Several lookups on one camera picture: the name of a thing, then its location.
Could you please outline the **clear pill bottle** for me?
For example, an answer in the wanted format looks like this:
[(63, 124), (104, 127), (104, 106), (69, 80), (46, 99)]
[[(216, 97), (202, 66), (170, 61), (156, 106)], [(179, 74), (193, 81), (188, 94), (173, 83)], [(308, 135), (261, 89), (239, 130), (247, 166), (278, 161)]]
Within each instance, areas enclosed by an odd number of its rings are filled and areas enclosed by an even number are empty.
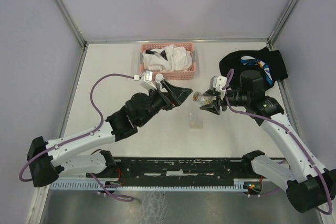
[(199, 91), (194, 92), (193, 101), (197, 102), (201, 106), (211, 104), (213, 102), (213, 96), (207, 93), (201, 93)]

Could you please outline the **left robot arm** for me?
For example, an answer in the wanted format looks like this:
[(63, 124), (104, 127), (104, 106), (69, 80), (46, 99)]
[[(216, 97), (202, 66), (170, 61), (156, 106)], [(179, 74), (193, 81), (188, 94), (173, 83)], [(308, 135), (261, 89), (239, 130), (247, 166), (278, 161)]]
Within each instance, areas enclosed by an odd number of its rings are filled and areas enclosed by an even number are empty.
[(68, 175), (101, 173), (105, 177), (112, 176), (116, 164), (109, 151), (94, 156), (84, 152), (134, 135), (161, 110), (182, 105), (192, 92), (190, 88), (162, 80), (160, 87), (152, 84), (148, 93), (134, 94), (119, 111), (107, 118), (101, 117), (98, 125), (86, 131), (54, 140), (41, 136), (33, 139), (24, 165), (30, 171), (30, 181), (38, 188)]

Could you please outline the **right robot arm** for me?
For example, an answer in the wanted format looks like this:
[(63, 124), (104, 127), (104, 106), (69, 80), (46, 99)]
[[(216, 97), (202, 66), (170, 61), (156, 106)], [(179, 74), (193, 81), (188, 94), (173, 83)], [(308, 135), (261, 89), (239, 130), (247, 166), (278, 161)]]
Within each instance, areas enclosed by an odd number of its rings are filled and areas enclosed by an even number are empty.
[(331, 215), (335, 198), (335, 170), (327, 169), (307, 148), (291, 126), (279, 102), (265, 94), (264, 79), (259, 71), (247, 70), (240, 75), (240, 85), (233, 89), (230, 82), (234, 70), (227, 76), (214, 76), (205, 92), (195, 92), (193, 100), (201, 110), (219, 115), (235, 107), (244, 107), (243, 112), (272, 138), (289, 167), (285, 168), (271, 160), (261, 151), (243, 156), (241, 172), (246, 177), (256, 174), (269, 179), (287, 195), (292, 206), (301, 213), (315, 208)]

